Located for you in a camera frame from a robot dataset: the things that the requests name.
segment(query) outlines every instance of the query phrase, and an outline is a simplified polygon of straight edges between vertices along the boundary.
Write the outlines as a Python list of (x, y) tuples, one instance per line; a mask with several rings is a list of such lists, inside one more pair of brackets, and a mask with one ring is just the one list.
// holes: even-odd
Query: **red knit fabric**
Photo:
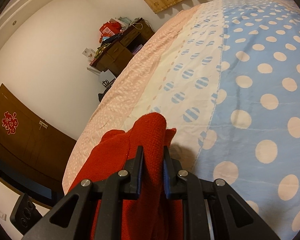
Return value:
[[(135, 157), (137, 147), (144, 148), (141, 195), (137, 201), (124, 200), (122, 240), (182, 240), (181, 201), (170, 201), (163, 192), (163, 146), (170, 146), (176, 129), (166, 130), (165, 118), (157, 113), (142, 116), (127, 133), (111, 130), (91, 151), (70, 190), (81, 180), (99, 181), (121, 170), (125, 161)], [(99, 207), (90, 239), (93, 240)]]

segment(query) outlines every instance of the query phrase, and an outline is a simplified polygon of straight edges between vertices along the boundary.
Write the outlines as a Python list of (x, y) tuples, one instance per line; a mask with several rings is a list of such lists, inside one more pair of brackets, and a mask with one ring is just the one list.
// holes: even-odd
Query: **blue polka dot fabric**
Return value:
[[(193, 172), (224, 178), (282, 240), (292, 240), (300, 229), (300, 10), (292, 0), (222, 2), (219, 88), (211, 95), (209, 129), (197, 136)], [(182, 77), (192, 74), (185, 70)], [(209, 78), (193, 84), (194, 92), (203, 90)], [(184, 121), (201, 110), (193, 105)]]

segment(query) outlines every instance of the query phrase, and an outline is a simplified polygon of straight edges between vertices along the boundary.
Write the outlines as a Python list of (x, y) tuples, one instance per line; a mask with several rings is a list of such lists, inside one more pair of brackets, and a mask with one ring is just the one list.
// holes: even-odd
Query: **wooden desk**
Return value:
[(141, 18), (136, 24), (125, 30), (120, 38), (105, 48), (102, 54), (91, 62), (90, 66), (99, 71), (109, 69), (118, 77), (133, 58), (133, 49), (140, 44), (145, 45), (152, 35), (154, 35), (154, 31)]

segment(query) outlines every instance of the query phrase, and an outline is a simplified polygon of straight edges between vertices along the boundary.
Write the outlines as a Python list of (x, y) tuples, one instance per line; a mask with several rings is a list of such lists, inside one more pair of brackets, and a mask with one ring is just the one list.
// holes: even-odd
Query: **door handle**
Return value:
[(41, 127), (44, 127), (45, 129), (47, 129), (48, 128), (48, 125), (47, 124), (45, 124), (44, 122), (42, 122), (42, 121), (39, 121), (39, 125), (40, 125), (40, 128), (39, 128), (39, 130), (41, 130)]

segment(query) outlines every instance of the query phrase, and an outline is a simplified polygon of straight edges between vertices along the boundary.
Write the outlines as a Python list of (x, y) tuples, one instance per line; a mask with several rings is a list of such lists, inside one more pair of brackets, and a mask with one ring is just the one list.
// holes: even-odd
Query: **bedsheet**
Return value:
[(300, 10), (216, 0), (180, 12), (132, 59), (69, 159), (65, 192), (110, 129), (143, 114), (176, 127), (171, 155), (225, 179), (282, 240), (300, 229)]

